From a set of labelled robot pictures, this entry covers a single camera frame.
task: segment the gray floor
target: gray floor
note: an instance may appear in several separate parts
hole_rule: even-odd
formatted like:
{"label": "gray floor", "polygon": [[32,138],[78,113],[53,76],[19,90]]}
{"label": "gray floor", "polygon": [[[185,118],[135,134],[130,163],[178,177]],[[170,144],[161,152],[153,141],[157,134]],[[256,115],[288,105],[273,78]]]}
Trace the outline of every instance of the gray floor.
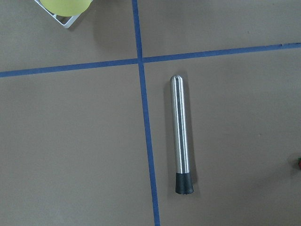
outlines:
{"label": "gray floor", "polygon": [[[143,57],[301,42],[299,0],[138,5]],[[130,0],[94,0],[70,29],[34,0],[3,0],[0,21],[0,72],[137,58]],[[162,226],[301,225],[300,61],[296,48],[144,64]],[[190,195],[174,192],[174,74]],[[0,78],[1,226],[154,225],[140,75],[134,64]]]}

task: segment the stainless steel handle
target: stainless steel handle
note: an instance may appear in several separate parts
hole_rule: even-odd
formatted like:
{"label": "stainless steel handle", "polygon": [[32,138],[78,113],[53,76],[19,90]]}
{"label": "stainless steel handle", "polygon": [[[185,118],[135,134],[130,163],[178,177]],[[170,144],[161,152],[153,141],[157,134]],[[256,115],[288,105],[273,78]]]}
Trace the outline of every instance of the stainless steel handle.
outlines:
{"label": "stainless steel handle", "polygon": [[172,114],[174,124],[174,148],[176,160],[176,188],[179,194],[193,192],[186,131],[185,98],[183,79],[175,75],[170,79]]}

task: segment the blue line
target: blue line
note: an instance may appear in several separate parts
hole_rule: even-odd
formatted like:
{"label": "blue line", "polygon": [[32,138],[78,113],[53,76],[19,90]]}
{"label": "blue line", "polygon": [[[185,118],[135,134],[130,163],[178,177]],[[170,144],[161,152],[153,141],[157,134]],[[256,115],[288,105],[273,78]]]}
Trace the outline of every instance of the blue line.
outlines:
{"label": "blue line", "polygon": [[77,64],[77,65],[42,67],[42,68],[33,68],[33,69],[25,69],[25,70],[18,70],[18,71],[0,72],[0,78],[10,77],[10,76],[29,75],[29,74],[72,71],[72,70],[98,68],[98,67],[133,65],[137,63],[138,63],[137,59],[125,59],[125,60],[103,61],[103,62],[85,63],[85,64]]}
{"label": "blue line", "polygon": [[198,57],[213,57],[229,54],[240,54],[240,53],[251,53],[251,52],[262,52],[269,50],[280,50],[288,48],[301,48],[301,43],[287,43],[271,46],[256,46],[256,47],[247,47],[247,48],[232,48],[232,49],[223,49],[223,50],[213,50],[213,51],[204,51],[204,52],[195,52],[195,53],[182,53],[174,55],[165,55],[165,56],[151,56],[144,57],[144,63],[151,62],[160,62],[167,60],[180,60],[180,59],[190,59]]}
{"label": "blue line", "polygon": [[155,226],[160,226],[155,165],[154,165],[154,158],[153,158],[153,151],[152,151],[152,144],[151,144],[151,125],[150,125],[150,117],[149,117],[149,109],[148,109],[148,101],[147,101],[145,73],[144,73],[144,65],[143,65],[143,54],[142,54],[142,41],[141,41],[137,0],[132,0],[132,5],[133,5],[133,14],[134,14],[135,37],[136,37],[138,68],[139,68],[139,77],[140,77],[144,129],[145,129],[145,137],[146,137],[146,148],[147,148],[147,157],[148,157],[148,162],[149,162],[152,206],[153,206]]}

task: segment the yellow-green object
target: yellow-green object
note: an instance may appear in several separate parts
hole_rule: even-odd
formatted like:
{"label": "yellow-green object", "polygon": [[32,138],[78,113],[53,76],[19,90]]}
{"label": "yellow-green object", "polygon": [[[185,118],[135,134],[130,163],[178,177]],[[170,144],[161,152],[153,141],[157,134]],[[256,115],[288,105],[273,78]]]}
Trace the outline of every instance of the yellow-green object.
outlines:
{"label": "yellow-green object", "polygon": [[74,16],[84,12],[91,0],[40,0],[50,12],[59,16]]}

